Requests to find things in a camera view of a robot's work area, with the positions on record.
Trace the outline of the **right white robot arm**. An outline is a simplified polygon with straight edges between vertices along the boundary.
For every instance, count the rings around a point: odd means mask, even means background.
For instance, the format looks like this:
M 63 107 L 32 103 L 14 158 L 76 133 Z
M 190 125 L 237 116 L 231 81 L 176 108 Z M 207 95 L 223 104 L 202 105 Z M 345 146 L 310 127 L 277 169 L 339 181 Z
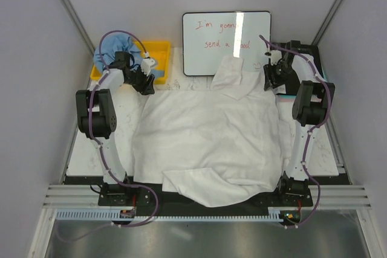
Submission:
M 292 74 L 296 74 L 300 82 L 291 112 L 296 125 L 291 158 L 279 180 L 276 195 L 282 205 L 289 206 L 308 192 L 310 148 L 319 128 L 330 116 L 335 85 L 328 83 L 319 72 L 314 56 L 293 47 L 291 42 L 283 48 L 263 36 L 260 38 L 266 45 L 265 55 L 269 59 L 274 51 L 284 53 L 276 63 L 264 65 L 264 89 L 267 91 L 284 85 Z

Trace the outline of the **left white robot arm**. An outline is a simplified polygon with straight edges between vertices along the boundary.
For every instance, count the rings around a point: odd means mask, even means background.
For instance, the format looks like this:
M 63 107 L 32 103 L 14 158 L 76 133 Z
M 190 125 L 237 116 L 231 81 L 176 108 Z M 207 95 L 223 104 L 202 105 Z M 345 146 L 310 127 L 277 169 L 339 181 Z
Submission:
M 132 86 L 141 95 L 155 93 L 152 70 L 157 61 L 148 52 L 144 56 L 141 63 L 136 64 L 132 54 L 116 52 L 113 63 L 107 66 L 97 83 L 91 89 L 76 92 L 78 128 L 99 152 L 104 183 L 118 184 L 111 195 L 118 205 L 128 205 L 133 192 L 125 183 L 128 176 L 115 144 L 117 115 L 112 95 L 122 85 Z

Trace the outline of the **white long sleeve shirt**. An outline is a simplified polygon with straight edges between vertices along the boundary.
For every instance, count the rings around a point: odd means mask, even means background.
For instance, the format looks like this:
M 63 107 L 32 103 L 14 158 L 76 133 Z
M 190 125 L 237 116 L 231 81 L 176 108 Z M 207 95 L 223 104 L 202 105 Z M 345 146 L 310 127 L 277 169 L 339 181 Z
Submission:
M 141 113 L 132 141 L 134 180 L 160 184 L 206 207 L 272 192 L 291 156 L 282 120 L 262 71 L 226 56 L 207 91 L 158 91 Z

